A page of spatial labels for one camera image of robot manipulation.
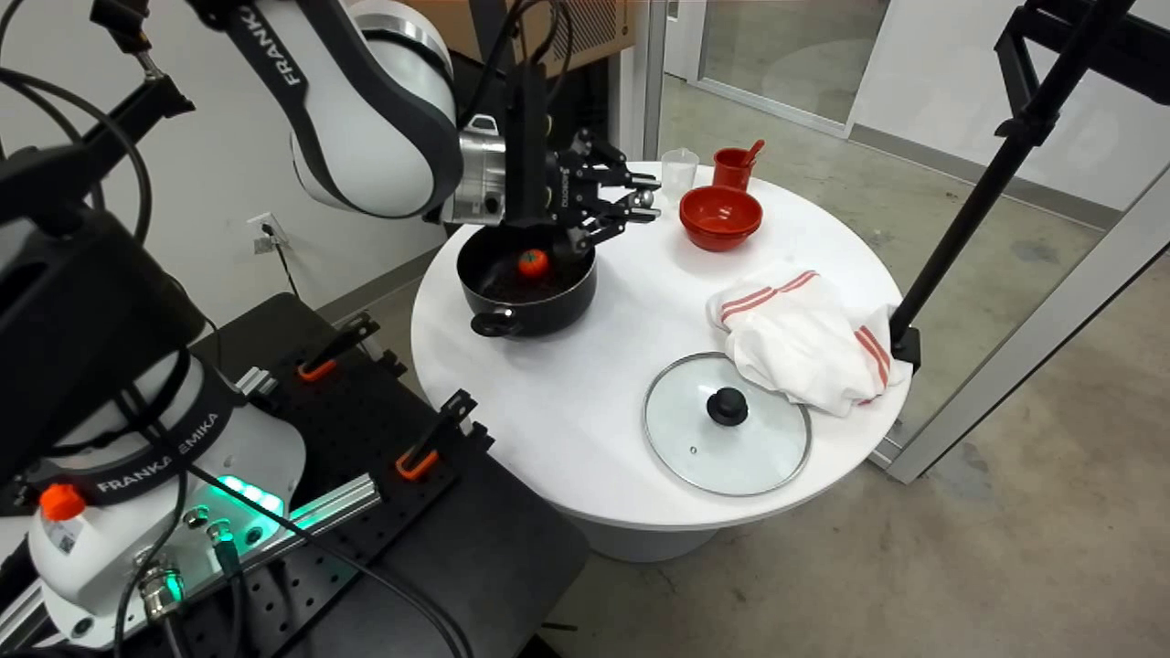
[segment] pot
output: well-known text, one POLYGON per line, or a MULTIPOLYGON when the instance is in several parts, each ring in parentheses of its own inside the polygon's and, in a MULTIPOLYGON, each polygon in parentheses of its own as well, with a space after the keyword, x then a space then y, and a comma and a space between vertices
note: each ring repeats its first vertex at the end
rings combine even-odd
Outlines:
POLYGON ((479 335, 543 335, 574 325, 595 292, 593 245, 563 227, 486 227, 456 257, 479 335))

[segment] white cloth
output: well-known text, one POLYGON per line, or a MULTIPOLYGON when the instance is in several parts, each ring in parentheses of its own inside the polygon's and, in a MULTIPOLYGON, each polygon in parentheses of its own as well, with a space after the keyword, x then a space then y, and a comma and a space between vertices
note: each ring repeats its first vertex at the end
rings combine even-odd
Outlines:
POLYGON ((795 262, 715 292, 704 313, 749 385, 832 415, 908 378, 890 354, 890 309, 849 317, 836 290, 795 262))

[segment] metal stand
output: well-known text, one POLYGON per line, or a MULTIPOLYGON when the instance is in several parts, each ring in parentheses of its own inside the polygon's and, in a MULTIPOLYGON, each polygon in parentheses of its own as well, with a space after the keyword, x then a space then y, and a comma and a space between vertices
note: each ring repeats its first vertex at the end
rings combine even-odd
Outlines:
POLYGON ((920 335, 914 329, 919 309, 947 278, 990 203, 1004 192, 1019 166, 1058 129, 1060 107, 1075 84, 1097 68, 1156 101, 1170 101, 1170 34, 1125 16, 1133 0, 1029 0, 999 38, 993 52, 1010 89, 1014 118, 993 133, 1004 135, 1003 151, 981 175, 976 191, 959 208, 952 231, 920 268, 908 298, 890 317, 893 354, 920 364, 920 335), (1024 40, 1058 46, 1049 78, 1037 84, 1024 40))

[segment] concrete floor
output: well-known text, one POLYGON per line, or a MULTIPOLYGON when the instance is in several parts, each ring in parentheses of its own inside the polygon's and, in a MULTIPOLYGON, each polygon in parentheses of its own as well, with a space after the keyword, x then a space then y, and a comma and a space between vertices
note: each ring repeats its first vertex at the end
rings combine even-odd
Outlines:
POLYGON ((704 4, 703 78, 846 124, 881 16, 885 0, 704 4))
MULTIPOLYGON (((968 183, 668 84, 662 147, 766 138, 762 175, 841 216, 908 284, 968 183)), ((908 423, 1102 236, 1003 202, 920 317, 929 364, 908 423)), ((860 467, 819 499, 667 564, 593 559, 543 634, 568 658, 1035 658, 1170 648, 1170 258, 1024 385, 926 482, 860 467)), ((413 284, 373 302, 409 359, 413 284)))

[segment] lid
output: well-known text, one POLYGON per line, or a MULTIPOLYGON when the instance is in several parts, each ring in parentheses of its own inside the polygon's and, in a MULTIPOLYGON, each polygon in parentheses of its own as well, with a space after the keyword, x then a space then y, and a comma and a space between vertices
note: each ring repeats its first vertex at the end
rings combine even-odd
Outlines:
POLYGON ((736 498, 788 482, 812 443, 809 412, 741 381, 723 354, 673 362, 649 385, 643 419, 673 475, 736 498))
POLYGON ((74 482, 52 482, 41 490, 41 517, 52 521, 74 519, 85 512, 85 498, 74 482))

